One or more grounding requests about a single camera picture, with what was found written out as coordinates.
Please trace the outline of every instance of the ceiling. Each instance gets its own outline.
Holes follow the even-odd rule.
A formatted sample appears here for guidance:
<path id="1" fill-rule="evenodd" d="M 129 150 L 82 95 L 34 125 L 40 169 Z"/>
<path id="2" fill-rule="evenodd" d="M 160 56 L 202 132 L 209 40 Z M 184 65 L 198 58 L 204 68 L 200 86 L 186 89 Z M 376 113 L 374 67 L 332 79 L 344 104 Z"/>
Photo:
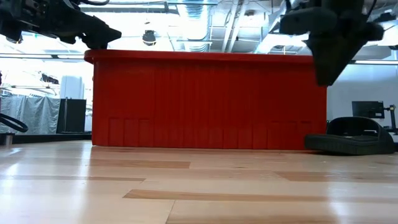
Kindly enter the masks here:
<path id="1" fill-rule="evenodd" d="M 110 27 L 123 33 L 121 39 L 109 44 L 109 49 L 186 51 L 189 50 L 190 44 L 204 44 L 210 46 L 209 52 L 229 52 L 230 49 L 230 52 L 239 53 L 311 54 L 302 42 L 306 38 L 305 35 L 289 37 L 267 32 L 277 24 L 274 19 L 278 18 L 283 9 L 282 0 L 206 0 L 203 2 L 208 4 L 216 1 L 215 5 L 204 6 L 207 11 L 203 9 L 201 17 L 194 19 L 184 16 L 183 13 L 184 4 L 181 3 L 189 1 L 192 0 L 168 1 L 167 10 L 164 2 L 159 1 L 111 0 L 113 4 L 106 7 L 81 6 L 82 11 L 99 17 Z M 366 0 L 364 10 L 367 10 L 372 2 L 373 0 Z M 373 15 L 387 10 L 395 12 L 398 10 L 397 2 L 398 0 L 378 0 Z M 155 31 L 157 43 L 154 46 L 146 46 L 142 42 L 142 35 L 148 29 Z M 199 30 L 206 33 L 202 39 L 198 39 Z M 388 46 L 398 44 L 397 36 L 398 28 L 389 29 L 383 41 L 369 43 L 357 54 L 356 59 L 384 59 L 390 56 L 391 50 Z M 37 34 L 23 33 L 23 38 L 23 43 L 12 44 L 0 36 L 1 53 L 82 55 L 88 50 L 79 40 L 75 45 L 70 45 Z M 259 46 L 263 45 L 267 50 L 258 50 Z M 4 59 L 0 58 L 0 64 L 4 65 L 3 61 Z M 45 71 L 58 78 L 66 73 L 84 73 L 91 79 L 91 67 L 81 59 L 54 61 L 50 57 L 40 60 L 40 63 L 38 61 L 25 60 L 24 64 L 31 65 L 25 66 L 24 70 L 29 70 L 27 73 Z M 75 69 L 68 68 L 70 63 L 61 65 L 60 62 L 73 62 Z M 22 67 L 9 63 L 7 69 L 22 70 Z"/>

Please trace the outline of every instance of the gray curtain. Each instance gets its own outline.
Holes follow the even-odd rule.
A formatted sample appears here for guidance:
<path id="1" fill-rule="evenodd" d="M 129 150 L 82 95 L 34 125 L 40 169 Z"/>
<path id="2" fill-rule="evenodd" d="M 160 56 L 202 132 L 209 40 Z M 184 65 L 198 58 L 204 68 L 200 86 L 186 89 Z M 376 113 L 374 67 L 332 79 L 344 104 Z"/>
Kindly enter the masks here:
<path id="1" fill-rule="evenodd" d="M 56 134 L 61 99 L 11 96 L 1 98 L 1 113 L 25 123 L 29 130 L 20 133 L 0 124 L 0 133 Z"/>

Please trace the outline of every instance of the security camera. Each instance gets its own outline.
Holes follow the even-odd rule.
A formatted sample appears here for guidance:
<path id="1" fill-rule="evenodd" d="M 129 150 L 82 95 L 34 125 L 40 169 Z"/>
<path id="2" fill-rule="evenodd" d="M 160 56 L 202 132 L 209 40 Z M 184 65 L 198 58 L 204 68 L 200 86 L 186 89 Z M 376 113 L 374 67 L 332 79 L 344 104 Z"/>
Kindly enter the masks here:
<path id="1" fill-rule="evenodd" d="M 145 34 L 142 36 L 142 41 L 147 46 L 154 46 L 156 44 L 155 31 L 145 30 Z"/>

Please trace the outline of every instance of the computer monitor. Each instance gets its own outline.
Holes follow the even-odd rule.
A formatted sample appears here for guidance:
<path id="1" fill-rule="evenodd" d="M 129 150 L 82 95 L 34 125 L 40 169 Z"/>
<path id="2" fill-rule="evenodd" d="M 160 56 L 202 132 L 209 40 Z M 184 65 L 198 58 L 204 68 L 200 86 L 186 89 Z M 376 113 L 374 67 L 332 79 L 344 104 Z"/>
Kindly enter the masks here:
<path id="1" fill-rule="evenodd" d="M 353 116 L 384 119 L 383 101 L 353 101 Z"/>

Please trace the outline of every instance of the black cabinet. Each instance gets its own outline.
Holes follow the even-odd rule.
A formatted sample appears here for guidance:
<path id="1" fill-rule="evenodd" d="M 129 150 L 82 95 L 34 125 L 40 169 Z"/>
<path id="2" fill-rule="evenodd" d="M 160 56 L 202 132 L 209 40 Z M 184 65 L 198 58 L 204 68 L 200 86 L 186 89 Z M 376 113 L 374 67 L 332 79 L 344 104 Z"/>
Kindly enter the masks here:
<path id="1" fill-rule="evenodd" d="M 86 100 L 61 99 L 57 134 L 84 133 Z"/>

